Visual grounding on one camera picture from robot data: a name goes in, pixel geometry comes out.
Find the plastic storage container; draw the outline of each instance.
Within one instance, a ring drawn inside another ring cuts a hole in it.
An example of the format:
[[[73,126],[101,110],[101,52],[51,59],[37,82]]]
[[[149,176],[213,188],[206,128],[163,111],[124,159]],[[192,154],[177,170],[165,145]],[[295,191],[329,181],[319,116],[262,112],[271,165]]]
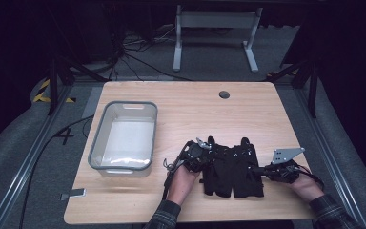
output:
[[[157,107],[114,101],[102,114],[89,164],[102,176],[145,177],[151,172]]]

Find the robotic hand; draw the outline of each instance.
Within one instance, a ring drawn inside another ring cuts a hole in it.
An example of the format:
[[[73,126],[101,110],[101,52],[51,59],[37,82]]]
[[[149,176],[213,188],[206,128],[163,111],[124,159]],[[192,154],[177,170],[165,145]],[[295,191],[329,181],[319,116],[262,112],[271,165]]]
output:
[[[319,177],[311,174],[307,168],[293,161],[294,157],[304,151],[304,148],[277,149],[274,151],[273,160],[270,165],[252,168],[252,172],[255,175],[266,176],[270,180],[283,183],[294,183],[299,178],[299,174],[305,174],[319,183],[323,189],[324,184]]]
[[[190,172],[197,173],[212,162],[211,149],[214,139],[209,138],[209,141],[211,143],[203,142],[199,138],[197,138],[197,143],[192,140],[188,141],[173,164],[168,164],[165,158],[163,166],[168,170],[168,176],[164,183],[165,190],[162,199],[166,198],[174,173],[181,165],[184,165]]]

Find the wooden table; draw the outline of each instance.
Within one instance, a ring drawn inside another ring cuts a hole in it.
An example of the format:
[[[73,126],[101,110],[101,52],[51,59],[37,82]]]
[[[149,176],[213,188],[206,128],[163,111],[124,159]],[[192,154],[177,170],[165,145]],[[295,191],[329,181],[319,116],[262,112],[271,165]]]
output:
[[[219,96],[226,91],[230,97]],[[88,155],[104,107],[111,101],[151,101],[158,117],[152,171],[147,177],[102,177]],[[70,198],[65,222],[147,222],[158,206],[167,170],[184,144],[197,137],[233,147],[246,136],[256,148],[260,166],[270,164],[276,148],[299,147],[294,130],[272,83],[249,82],[110,82],[106,83],[91,125],[73,189],[86,195]],[[303,154],[295,161],[308,166]],[[311,219],[314,214],[295,193],[263,178],[264,198],[221,198],[203,193],[196,183],[178,221]]]

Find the metal frame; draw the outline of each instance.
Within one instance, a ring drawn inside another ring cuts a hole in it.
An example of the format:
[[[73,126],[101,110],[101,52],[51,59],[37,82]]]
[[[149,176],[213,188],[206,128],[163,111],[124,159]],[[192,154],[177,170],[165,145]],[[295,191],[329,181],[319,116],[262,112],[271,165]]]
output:
[[[57,109],[52,111],[51,115],[48,115],[43,123],[43,126],[38,134],[37,138],[34,140],[23,164],[18,170],[17,174],[14,176],[11,182],[10,188],[6,192],[4,198],[0,203],[0,228],[3,227],[5,220],[7,219],[15,201],[19,197],[23,190],[23,187],[27,182],[31,182],[29,177],[31,175],[32,168],[37,163],[39,155],[42,153],[44,142],[47,139],[47,135],[55,121],[56,117],[60,112],[60,108],[64,105],[69,93],[71,92],[71,86],[65,86],[59,96],[59,104]]]
[[[361,210],[359,209],[355,197],[353,196],[352,190],[350,188],[349,183],[346,181],[343,173],[338,166],[334,154],[326,141],[325,135],[322,133],[322,130],[314,116],[309,113],[309,106],[307,104],[307,98],[305,94],[300,90],[295,90],[295,96],[301,104],[304,114],[308,117],[309,124],[314,131],[316,139],[321,148],[321,153],[323,157],[323,161],[328,168],[329,174],[332,177],[332,180],[335,183],[335,187],[337,192],[339,193],[341,200],[344,204],[346,211],[352,216],[356,221],[360,222],[362,225],[366,227],[366,220],[364,219]]]
[[[181,30],[187,28],[241,28],[250,29],[251,34],[247,41],[243,41],[243,49],[248,58],[252,73],[258,72],[258,67],[252,51],[252,44],[260,21],[262,8],[256,12],[193,12],[182,11],[177,6],[176,13],[176,45],[174,48],[173,70],[180,71],[182,55]]]

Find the sleeve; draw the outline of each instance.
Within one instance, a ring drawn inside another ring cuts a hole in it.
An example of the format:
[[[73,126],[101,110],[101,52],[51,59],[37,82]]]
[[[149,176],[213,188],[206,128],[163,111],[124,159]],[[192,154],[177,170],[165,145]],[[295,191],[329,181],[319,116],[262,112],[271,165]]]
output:
[[[310,206],[316,213],[318,222],[325,229],[364,228],[329,195],[312,200]]]
[[[173,229],[176,226],[180,206],[172,201],[162,200],[145,229]]]

